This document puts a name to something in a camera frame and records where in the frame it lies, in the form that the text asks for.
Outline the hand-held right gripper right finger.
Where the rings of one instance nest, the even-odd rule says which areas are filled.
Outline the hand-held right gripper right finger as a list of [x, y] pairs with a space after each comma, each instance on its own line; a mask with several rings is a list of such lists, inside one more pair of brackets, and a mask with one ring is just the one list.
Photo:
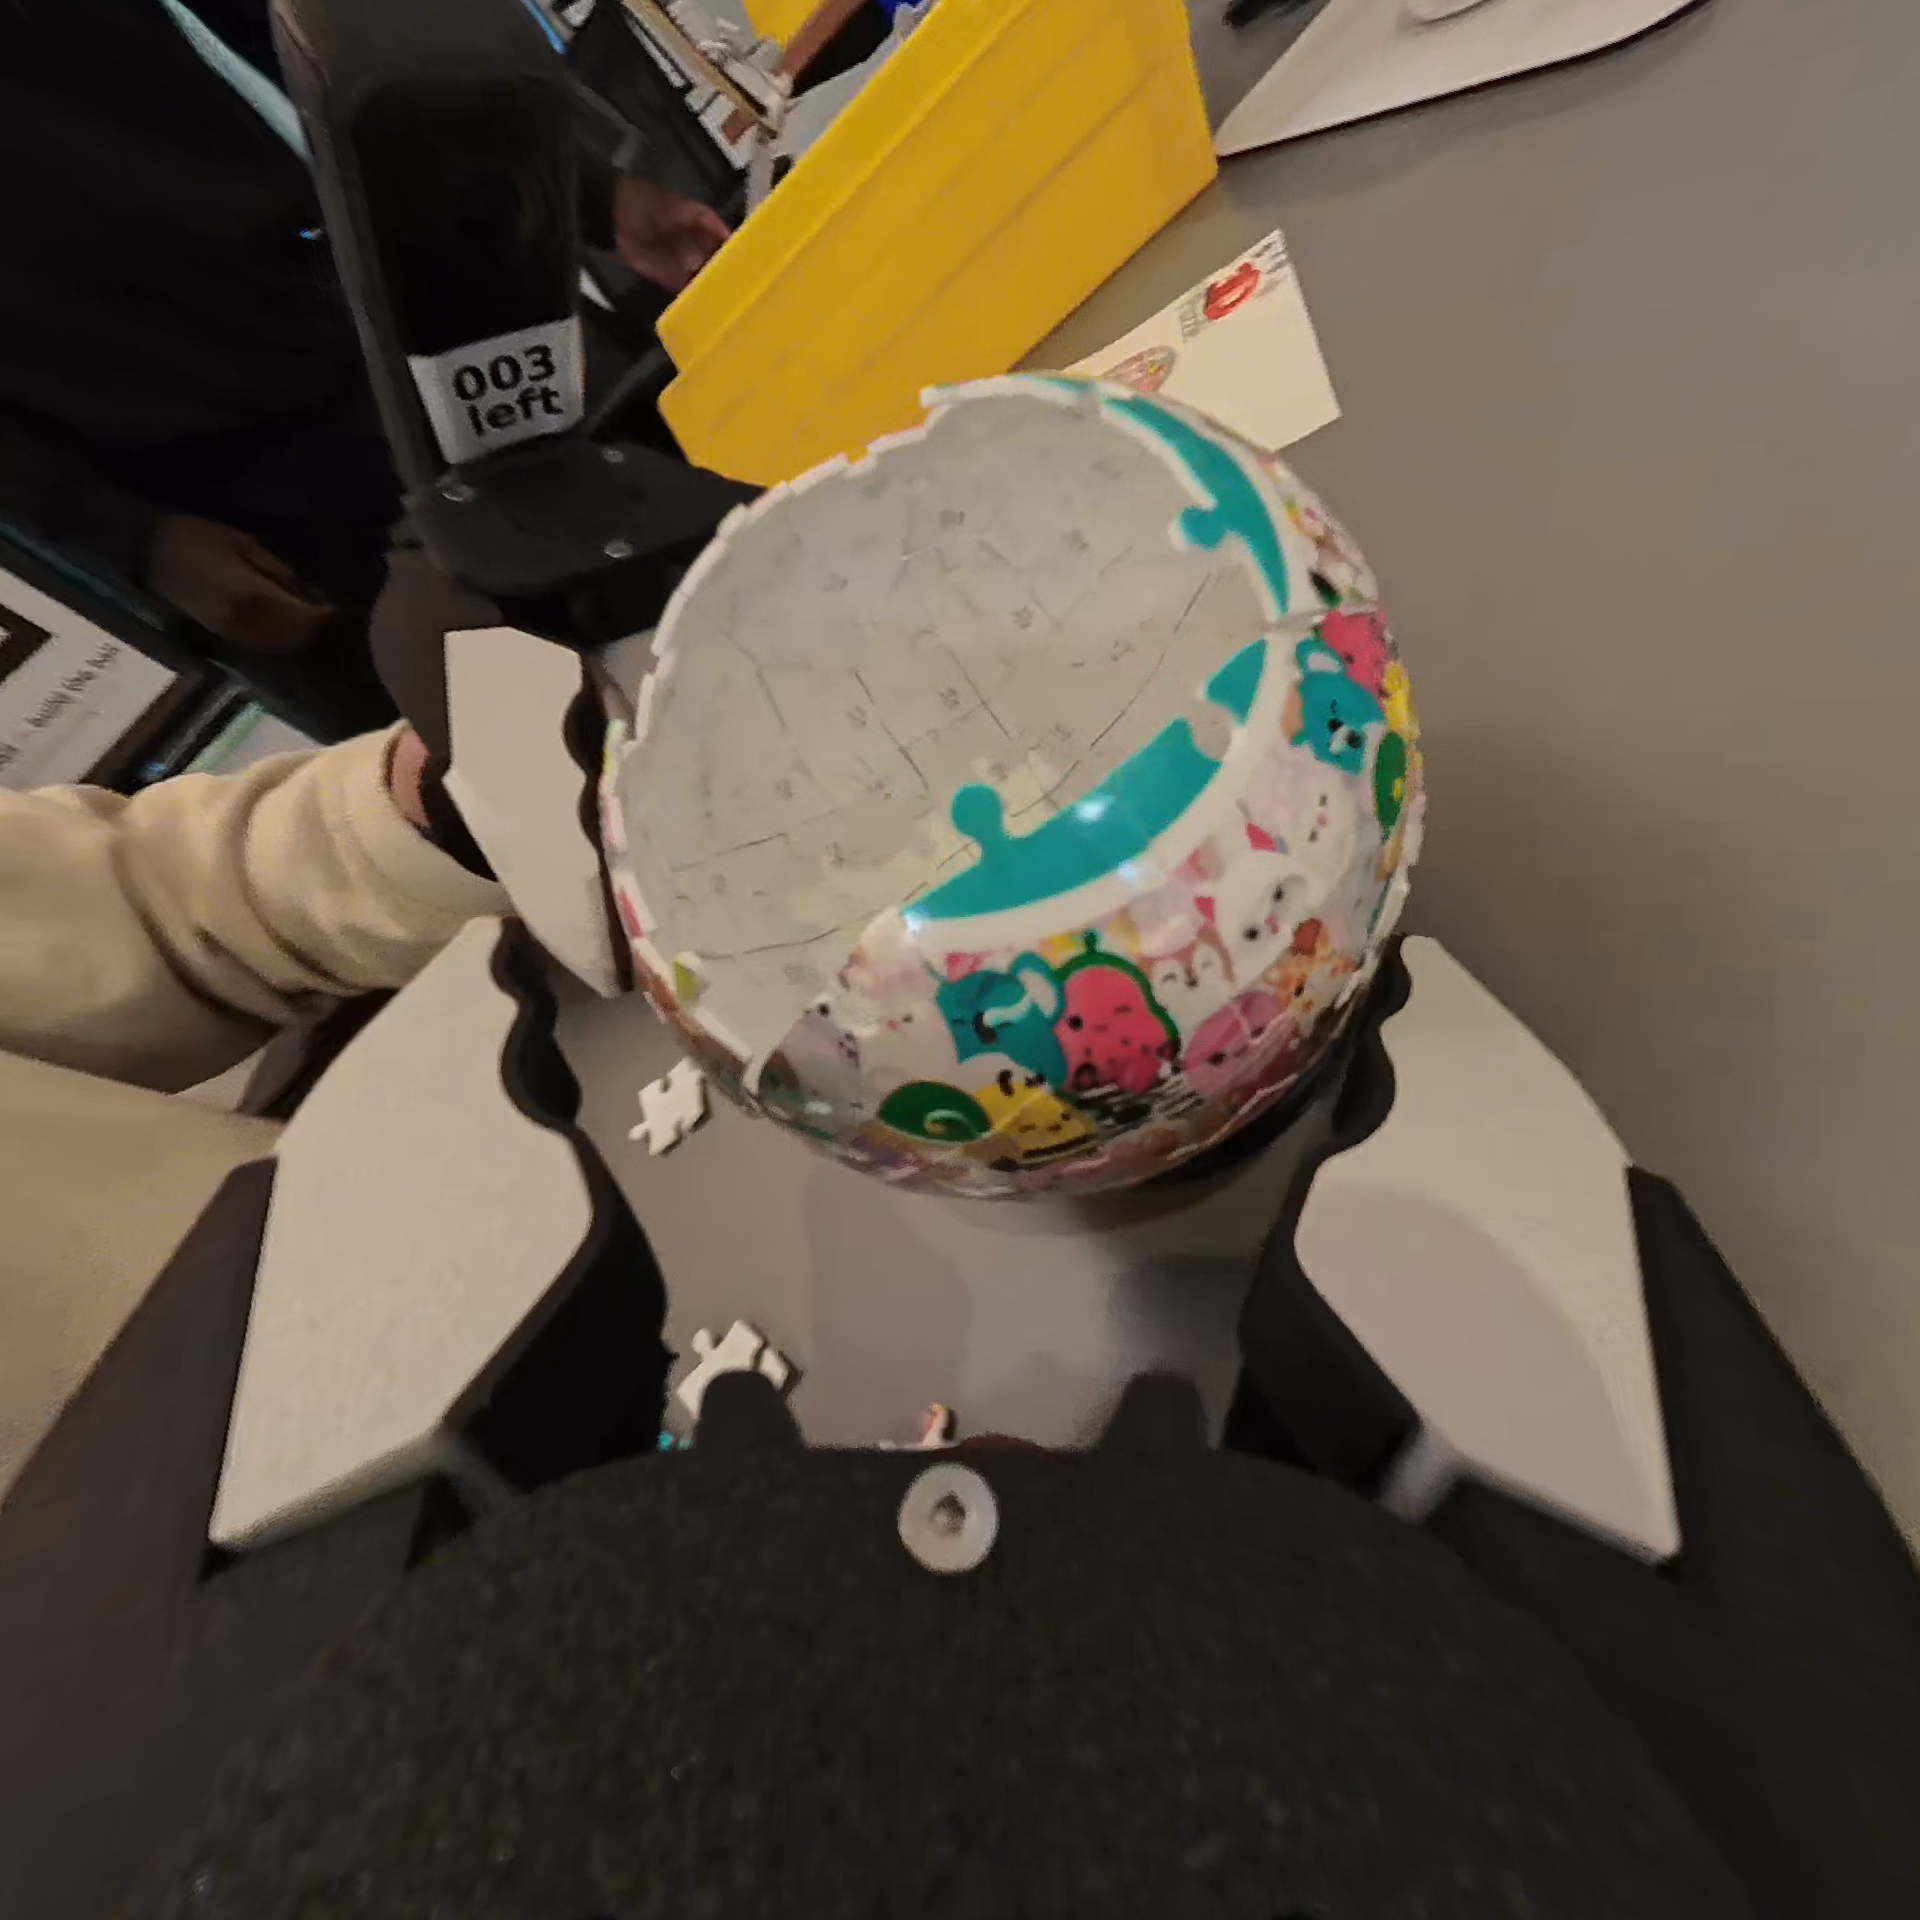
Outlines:
[[1430, 937], [1379, 969], [1237, 1339], [1303, 1462], [1401, 1520], [1488, 1491], [1650, 1564], [1683, 1546], [1627, 1150]]

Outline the paper sheet with ball pictures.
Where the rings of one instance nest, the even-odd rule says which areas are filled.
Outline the paper sheet with ball pictures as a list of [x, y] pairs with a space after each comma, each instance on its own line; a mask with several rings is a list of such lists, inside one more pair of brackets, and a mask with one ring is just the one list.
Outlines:
[[1176, 401], [1268, 451], [1340, 418], [1281, 227], [1068, 373]]

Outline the white puzzle piece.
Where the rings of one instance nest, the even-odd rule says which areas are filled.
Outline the white puzzle piece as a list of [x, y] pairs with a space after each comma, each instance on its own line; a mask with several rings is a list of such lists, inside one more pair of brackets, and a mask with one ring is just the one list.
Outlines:
[[794, 1362], [746, 1319], [725, 1329], [696, 1326], [681, 1353], [680, 1370], [669, 1383], [662, 1430], [677, 1444], [688, 1444], [701, 1422], [701, 1403], [714, 1380], [728, 1375], [757, 1375], [784, 1399], [796, 1378]]
[[672, 1154], [708, 1121], [708, 1071], [681, 1056], [635, 1090], [635, 1118], [627, 1139], [651, 1159]]

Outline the black framed sign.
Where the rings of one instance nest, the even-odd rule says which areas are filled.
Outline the black framed sign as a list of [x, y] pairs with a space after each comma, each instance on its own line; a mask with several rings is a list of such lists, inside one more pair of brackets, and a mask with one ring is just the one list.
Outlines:
[[174, 669], [3, 568], [3, 788], [95, 778], [101, 763], [193, 705], [207, 675]]

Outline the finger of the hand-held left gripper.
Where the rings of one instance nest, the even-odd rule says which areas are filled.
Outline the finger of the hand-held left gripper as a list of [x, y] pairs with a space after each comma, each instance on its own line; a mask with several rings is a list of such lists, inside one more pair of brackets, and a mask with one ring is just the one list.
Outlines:
[[591, 995], [620, 995], [588, 664], [515, 627], [464, 627], [443, 637], [443, 696], [443, 785], [515, 919]]

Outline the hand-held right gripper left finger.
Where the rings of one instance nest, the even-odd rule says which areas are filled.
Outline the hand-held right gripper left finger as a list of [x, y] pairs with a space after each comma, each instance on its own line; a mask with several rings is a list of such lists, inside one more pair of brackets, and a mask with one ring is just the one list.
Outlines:
[[579, 1126], [538, 945], [470, 923], [283, 1126], [207, 1536], [443, 1476], [517, 1492], [651, 1440], [664, 1284]]

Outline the yellow plastic bin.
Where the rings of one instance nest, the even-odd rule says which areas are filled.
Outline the yellow plastic bin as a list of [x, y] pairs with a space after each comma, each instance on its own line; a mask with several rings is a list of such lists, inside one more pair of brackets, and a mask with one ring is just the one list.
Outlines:
[[932, 4], [659, 319], [683, 456], [779, 485], [1040, 347], [1214, 179], [1183, 3]]

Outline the colourful puzzle ball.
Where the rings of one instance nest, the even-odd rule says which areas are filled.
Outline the colourful puzzle ball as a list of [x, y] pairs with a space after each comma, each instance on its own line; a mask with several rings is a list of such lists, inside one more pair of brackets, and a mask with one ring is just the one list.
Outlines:
[[1281, 456], [1020, 373], [719, 522], [600, 811], [713, 1093], [899, 1187], [1102, 1195], [1315, 1098], [1424, 763], [1375, 575]]

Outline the person's left forearm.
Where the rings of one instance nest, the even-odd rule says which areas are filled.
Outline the person's left forearm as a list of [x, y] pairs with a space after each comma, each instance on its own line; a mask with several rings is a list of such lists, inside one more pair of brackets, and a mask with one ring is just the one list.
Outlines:
[[132, 795], [7, 790], [5, 1056], [182, 1093], [505, 915], [493, 876], [395, 811], [390, 732]]

